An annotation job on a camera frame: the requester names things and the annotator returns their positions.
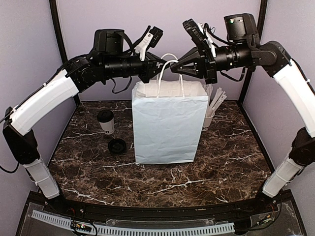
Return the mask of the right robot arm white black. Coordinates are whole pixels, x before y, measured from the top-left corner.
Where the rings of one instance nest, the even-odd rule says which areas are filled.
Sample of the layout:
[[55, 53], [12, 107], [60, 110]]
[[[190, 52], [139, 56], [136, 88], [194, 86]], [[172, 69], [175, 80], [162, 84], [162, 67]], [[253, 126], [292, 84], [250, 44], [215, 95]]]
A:
[[195, 47], [173, 64], [171, 71], [215, 84], [217, 75], [225, 75], [230, 69], [254, 70], [261, 66], [290, 98], [305, 126], [297, 132], [290, 152], [251, 203], [255, 213], [262, 213], [270, 200], [315, 160], [315, 92], [299, 64], [279, 42], [260, 43], [252, 14], [228, 15], [224, 22], [227, 39], [218, 47], [211, 42], [214, 34], [208, 24], [199, 26], [193, 19], [184, 21], [183, 27]]

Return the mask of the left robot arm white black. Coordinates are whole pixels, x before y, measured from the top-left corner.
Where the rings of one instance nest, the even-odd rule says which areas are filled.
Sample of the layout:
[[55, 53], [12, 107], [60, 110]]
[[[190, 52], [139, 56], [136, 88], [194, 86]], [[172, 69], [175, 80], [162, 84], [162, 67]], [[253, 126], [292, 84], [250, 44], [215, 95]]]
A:
[[33, 126], [58, 105], [84, 92], [97, 82], [137, 76], [148, 83], [161, 71], [164, 60], [149, 52], [157, 45], [163, 32], [148, 27], [135, 42], [122, 29], [99, 29], [94, 45], [86, 55], [66, 61], [39, 89], [5, 112], [3, 136], [15, 158], [50, 200], [58, 214], [69, 211], [69, 202], [60, 196], [60, 188], [43, 163]]

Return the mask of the white paper takeout bag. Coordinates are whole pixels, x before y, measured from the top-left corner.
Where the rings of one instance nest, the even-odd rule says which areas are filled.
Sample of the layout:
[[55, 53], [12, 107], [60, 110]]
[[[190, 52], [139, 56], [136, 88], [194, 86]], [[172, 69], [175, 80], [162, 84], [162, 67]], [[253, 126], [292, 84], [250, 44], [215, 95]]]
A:
[[136, 164], [193, 162], [209, 96], [198, 81], [159, 77], [132, 89], [131, 108]]

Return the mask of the black plastic cup lid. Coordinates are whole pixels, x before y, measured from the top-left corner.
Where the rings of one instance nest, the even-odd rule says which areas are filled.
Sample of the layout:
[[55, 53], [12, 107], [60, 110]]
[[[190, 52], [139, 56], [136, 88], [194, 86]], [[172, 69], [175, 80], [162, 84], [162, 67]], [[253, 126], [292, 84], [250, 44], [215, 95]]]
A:
[[126, 152], [126, 142], [123, 139], [112, 139], [108, 143], [108, 150], [111, 154], [119, 155]]

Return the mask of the white paper coffee cup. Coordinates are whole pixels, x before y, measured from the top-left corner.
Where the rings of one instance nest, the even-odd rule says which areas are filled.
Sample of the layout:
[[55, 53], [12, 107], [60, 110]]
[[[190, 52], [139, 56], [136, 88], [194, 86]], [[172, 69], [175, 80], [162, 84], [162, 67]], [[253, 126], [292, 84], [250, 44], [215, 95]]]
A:
[[99, 122], [99, 124], [106, 135], [111, 135], [115, 132], [115, 125], [113, 119], [108, 122]]

